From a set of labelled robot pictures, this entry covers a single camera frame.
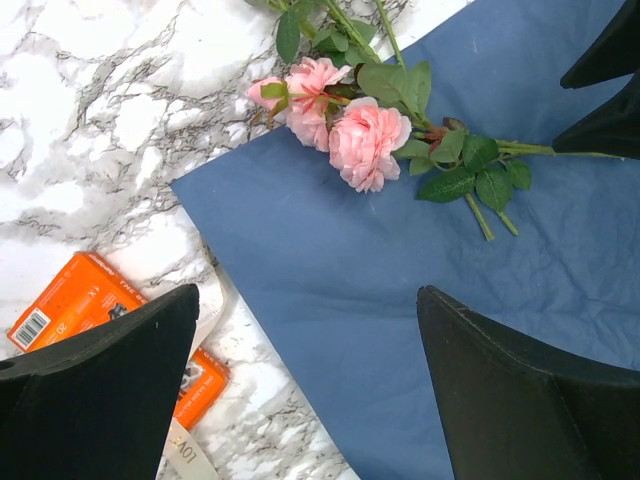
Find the marble surface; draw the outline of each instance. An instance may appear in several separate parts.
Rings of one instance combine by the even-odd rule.
[[[404,47],[469,2],[387,3]],[[244,92],[282,71],[274,18],[241,0],[3,0],[0,24],[0,328],[78,250],[149,297],[197,283],[211,315],[224,273],[168,185],[264,133]],[[357,478],[237,293],[205,347],[232,371],[194,429],[222,479]],[[0,336],[0,359],[16,353]]]

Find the blue fabric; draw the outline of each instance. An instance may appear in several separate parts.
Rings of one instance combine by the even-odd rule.
[[[429,60],[434,120],[549,144],[628,79],[559,86],[622,0],[477,0],[405,51]],[[173,188],[363,480],[451,479],[420,342],[433,284],[551,345],[640,369],[640,163],[530,161],[533,190],[485,209],[415,201],[406,174],[357,194],[324,154],[278,129]]]

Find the black object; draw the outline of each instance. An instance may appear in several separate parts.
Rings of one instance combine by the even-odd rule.
[[[640,159],[640,70],[615,97],[556,137],[553,149]]]
[[[640,159],[640,0],[627,0],[560,84],[582,88],[634,72],[618,95],[560,134],[553,149]]]
[[[640,372],[490,320],[434,287],[418,317],[457,480],[640,479]]]
[[[640,0],[627,0],[596,41],[562,77],[564,88],[582,88],[640,69]]]
[[[0,362],[0,476],[154,479],[198,310],[197,287],[179,287]]]

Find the artificial rose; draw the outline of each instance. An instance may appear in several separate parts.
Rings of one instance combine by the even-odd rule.
[[[291,74],[285,78],[289,92],[294,94],[287,112],[287,126],[303,145],[329,151],[325,118],[329,101],[324,89],[342,80],[349,70],[348,66],[338,70],[328,58],[317,61],[303,58],[300,65],[291,67]]]
[[[257,103],[258,105],[268,110],[273,110],[273,107],[276,106],[276,103],[278,103],[280,99],[262,98],[262,92],[260,91],[263,85],[269,85],[270,83],[282,83],[282,80],[280,80],[278,77],[269,77],[265,78],[264,80],[260,80],[259,82],[251,85],[251,88],[247,92],[247,95],[249,96],[250,100]]]
[[[400,167],[391,152],[411,135],[411,121],[395,108],[380,108],[375,98],[353,100],[329,136],[330,162],[357,192],[379,192],[397,180]]]

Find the orange package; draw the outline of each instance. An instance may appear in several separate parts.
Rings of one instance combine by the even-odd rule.
[[[102,325],[147,300],[95,252],[76,253],[7,336],[32,352]],[[220,396],[229,369],[198,348],[182,379],[174,417],[190,429]]]

